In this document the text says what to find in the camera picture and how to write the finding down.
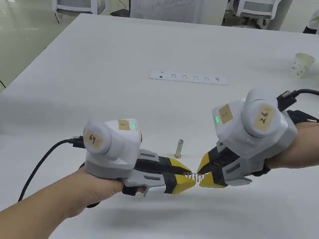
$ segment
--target metal spring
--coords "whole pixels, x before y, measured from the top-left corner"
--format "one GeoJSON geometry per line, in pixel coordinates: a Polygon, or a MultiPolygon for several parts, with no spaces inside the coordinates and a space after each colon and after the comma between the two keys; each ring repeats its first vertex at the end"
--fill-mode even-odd
{"type": "Polygon", "coordinates": [[[184,173],[184,176],[187,178],[194,180],[195,182],[199,183],[203,180],[204,174],[199,174],[199,173],[184,173]]]}

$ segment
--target power strip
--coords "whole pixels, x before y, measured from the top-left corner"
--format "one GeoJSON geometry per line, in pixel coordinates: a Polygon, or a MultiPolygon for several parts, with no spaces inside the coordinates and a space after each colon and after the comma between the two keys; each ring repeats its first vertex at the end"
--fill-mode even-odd
{"type": "Polygon", "coordinates": [[[226,77],[219,77],[214,75],[180,73],[172,71],[151,71],[150,79],[165,80],[165,81],[184,81],[196,82],[204,84],[228,85],[226,77]]]}

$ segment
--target black strap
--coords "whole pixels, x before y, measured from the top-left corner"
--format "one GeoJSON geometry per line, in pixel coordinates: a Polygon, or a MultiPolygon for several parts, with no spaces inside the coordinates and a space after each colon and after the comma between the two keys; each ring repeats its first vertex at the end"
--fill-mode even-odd
{"type": "Polygon", "coordinates": [[[123,194],[130,195],[130,196],[135,196],[137,192],[138,192],[138,188],[137,187],[124,186],[123,190],[122,190],[123,194]]]}

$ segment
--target white cup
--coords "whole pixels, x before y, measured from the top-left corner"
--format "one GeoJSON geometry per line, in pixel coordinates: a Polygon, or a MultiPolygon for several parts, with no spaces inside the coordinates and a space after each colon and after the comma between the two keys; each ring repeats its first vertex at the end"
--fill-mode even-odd
{"type": "Polygon", "coordinates": [[[290,75],[295,78],[302,78],[315,61],[315,58],[310,55],[304,53],[296,54],[294,64],[290,69],[290,75]]]}

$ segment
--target paper label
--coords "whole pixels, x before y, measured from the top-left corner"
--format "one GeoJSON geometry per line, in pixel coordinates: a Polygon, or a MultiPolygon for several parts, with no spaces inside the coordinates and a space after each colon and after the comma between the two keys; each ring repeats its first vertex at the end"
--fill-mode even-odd
{"type": "Polygon", "coordinates": [[[119,119],[119,130],[131,130],[127,120],[119,119]]]}
{"type": "Polygon", "coordinates": [[[233,119],[233,114],[231,113],[229,104],[219,110],[219,115],[223,124],[226,124],[233,119]]]}
{"type": "Polygon", "coordinates": [[[275,115],[275,109],[270,105],[261,105],[254,127],[266,132],[275,115]]]}
{"type": "Polygon", "coordinates": [[[85,132],[85,135],[83,136],[84,142],[91,145],[92,147],[99,149],[102,145],[103,139],[99,137],[94,132],[87,130],[85,132]]]}

